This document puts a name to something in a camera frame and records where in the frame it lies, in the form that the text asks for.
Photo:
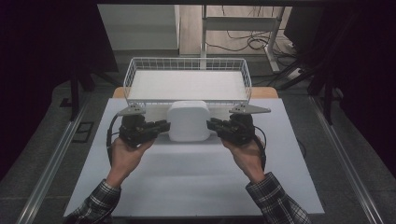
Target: wrist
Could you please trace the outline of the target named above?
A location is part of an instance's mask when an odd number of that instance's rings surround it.
[[[265,174],[264,174],[264,171],[261,170],[261,171],[252,173],[252,174],[248,175],[247,177],[250,180],[250,183],[257,184],[265,179]]]
[[[127,175],[124,175],[121,172],[117,172],[114,169],[111,169],[107,175],[106,183],[112,188],[118,189]]]

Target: person's right hand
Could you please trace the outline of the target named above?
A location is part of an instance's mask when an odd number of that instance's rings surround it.
[[[155,139],[130,147],[122,139],[116,138],[111,146],[112,165],[106,182],[113,188],[119,188],[123,180],[137,167],[143,154],[154,144]]]
[[[264,170],[262,169],[262,159],[259,147],[251,140],[249,143],[237,146],[231,142],[221,139],[222,144],[230,149],[236,165],[244,172],[252,184],[264,180]]]

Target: white table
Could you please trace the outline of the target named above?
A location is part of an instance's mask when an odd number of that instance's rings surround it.
[[[253,115],[255,125],[261,127],[267,137],[265,172],[273,172],[289,196],[308,213],[324,213],[282,100],[260,99],[250,103],[272,109],[268,114]],[[106,130],[114,115],[126,106],[125,99],[109,99],[65,216],[106,177],[110,169]],[[161,110],[148,109],[146,117],[156,115],[161,116]],[[118,127],[120,119],[114,125],[114,133]],[[197,143],[171,142],[162,134],[122,184],[120,203],[113,216],[260,216],[260,209],[245,190],[247,183],[248,178],[215,133]]]

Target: checkered shirt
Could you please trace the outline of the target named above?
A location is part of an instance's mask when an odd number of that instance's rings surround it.
[[[286,194],[272,173],[266,174],[262,182],[249,183],[246,189],[268,223],[311,223],[305,210]]]
[[[112,223],[111,213],[120,199],[121,189],[114,189],[103,180],[84,203],[67,216],[64,224]]]

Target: black cable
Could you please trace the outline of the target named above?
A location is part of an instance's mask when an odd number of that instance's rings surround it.
[[[260,16],[260,11],[262,10],[262,7],[259,7],[259,12],[257,13],[257,17]]]
[[[267,148],[267,136],[265,135],[265,133],[264,133],[264,131],[261,129],[261,128],[259,128],[259,127],[257,127],[257,126],[254,126],[254,128],[256,128],[256,129],[258,129],[260,132],[262,132],[262,136],[264,136],[264,149],[266,149]]]
[[[267,87],[270,87],[272,83],[275,83],[275,84],[276,84],[276,82],[277,82],[278,80],[280,80],[282,77],[288,76],[288,75],[289,75],[289,71],[290,71],[292,68],[296,67],[299,63],[300,63],[300,60],[299,60],[299,59],[297,59],[296,61],[294,61],[293,63],[291,63],[289,66],[287,66],[285,69],[283,69],[282,72],[280,72],[280,73],[278,74],[277,77],[275,77],[273,80],[271,80],[271,81],[267,84]]]
[[[247,40],[247,44],[250,46],[250,48],[251,49],[255,49],[255,50],[257,50],[257,49],[264,49],[267,45],[268,45],[268,40],[269,39],[269,37],[266,37],[266,36],[261,36],[261,37],[259,37],[259,38],[257,38],[257,37],[254,37],[253,35]],[[251,43],[253,43],[253,42],[259,42],[259,43],[261,43],[262,45],[259,47],[259,48],[254,48],[253,46],[251,46]]]
[[[281,58],[296,58],[295,56],[292,56],[292,55],[279,55],[278,57],[276,57],[276,62],[277,63],[279,63],[279,64],[282,64],[283,66],[285,66],[285,67],[287,67],[287,66],[290,66],[291,65],[291,63],[289,63],[289,64],[285,64],[285,63],[282,63],[279,59],[281,59]]]
[[[248,45],[246,45],[246,46],[244,46],[244,47],[241,48],[241,49],[226,49],[226,48],[224,48],[224,47],[222,47],[222,46],[208,44],[207,42],[206,42],[206,44],[207,44],[208,46],[210,46],[210,47],[213,47],[213,48],[225,49],[225,50],[229,50],[229,51],[241,51],[242,49],[246,49],[246,48],[248,47]]]
[[[252,85],[253,87],[255,87],[255,86],[259,85],[259,84],[262,84],[263,82],[271,81],[271,80],[273,79],[272,77],[275,77],[275,76],[278,76],[278,74],[273,74],[273,75],[269,75],[269,76],[264,76],[264,77],[271,77],[271,78],[270,78],[270,79],[264,79],[264,80],[261,80],[261,81],[259,81],[259,82],[251,83],[251,85]]]
[[[251,31],[251,32],[250,32],[250,35],[245,35],[245,36],[230,36],[229,31],[227,31],[228,37],[230,37],[231,39],[245,39],[245,38],[249,38],[249,37],[256,36],[256,35],[260,36],[260,35],[263,35],[263,34],[268,34],[269,32],[259,32],[259,33],[255,34],[255,35],[253,35],[252,33],[253,33],[253,32]]]
[[[107,149],[107,156],[108,159],[110,160],[110,165],[112,161],[112,154],[111,154],[111,136],[113,136],[113,125],[116,119],[118,118],[118,115],[115,115],[113,120],[110,122],[110,127],[107,130],[107,136],[106,136],[106,149]]]

